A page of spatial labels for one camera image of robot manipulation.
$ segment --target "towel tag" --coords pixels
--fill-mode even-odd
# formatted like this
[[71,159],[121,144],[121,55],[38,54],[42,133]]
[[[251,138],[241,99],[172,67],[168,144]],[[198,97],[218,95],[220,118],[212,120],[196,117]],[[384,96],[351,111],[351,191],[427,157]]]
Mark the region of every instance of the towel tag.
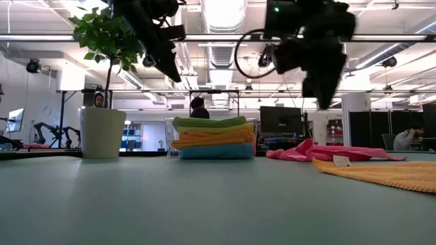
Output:
[[352,163],[349,162],[348,157],[341,156],[333,156],[333,163],[336,167],[350,167],[352,165]]

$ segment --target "white plant pot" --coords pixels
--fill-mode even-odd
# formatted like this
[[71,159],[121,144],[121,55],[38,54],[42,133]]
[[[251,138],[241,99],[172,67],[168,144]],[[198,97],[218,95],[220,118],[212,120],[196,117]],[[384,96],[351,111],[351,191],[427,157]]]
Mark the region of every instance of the white plant pot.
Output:
[[126,116],[125,112],[112,109],[82,109],[79,117],[83,157],[117,158]]

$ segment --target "plant stem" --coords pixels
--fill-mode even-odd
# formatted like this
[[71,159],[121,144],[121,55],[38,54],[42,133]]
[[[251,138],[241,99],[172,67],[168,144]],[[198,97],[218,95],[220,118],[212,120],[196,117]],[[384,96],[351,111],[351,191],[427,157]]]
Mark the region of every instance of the plant stem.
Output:
[[110,58],[108,77],[106,78],[106,87],[104,88],[104,107],[105,108],[109,107],[109,103],[108,103],[108,90],[109,90],[110,75],[112,73],[113,62],[114,62],[114,59]]

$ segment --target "potted plant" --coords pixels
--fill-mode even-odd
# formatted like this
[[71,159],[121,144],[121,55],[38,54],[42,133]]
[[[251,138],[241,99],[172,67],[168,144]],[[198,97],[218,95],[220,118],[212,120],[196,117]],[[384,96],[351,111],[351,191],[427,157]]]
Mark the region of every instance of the potted plant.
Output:
[[74,35],[79,37],[81,48],[87,47],[86,60],[108,63],[104,88],[104,108],[85,108],[80,111],[80,131],[84,158],[115,158],[119,155],[126,113],[108,108],[108,89],[112,68],[136,72],[134,63],[143,56],[141,45],[122,17],[111,18],[109,8],[98,13],[76,16],[69,20],[76,25]]

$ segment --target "stack of folded towels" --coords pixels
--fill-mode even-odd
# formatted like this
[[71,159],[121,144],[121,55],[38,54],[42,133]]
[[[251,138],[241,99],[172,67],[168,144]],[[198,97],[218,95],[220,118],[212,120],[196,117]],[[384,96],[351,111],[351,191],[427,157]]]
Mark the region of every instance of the stack of folded towels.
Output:
[[225,120],[176,117],[172,126],[180,139],[171,146],[182,159],[250,159],[254,153],[253,124],[244,116]]

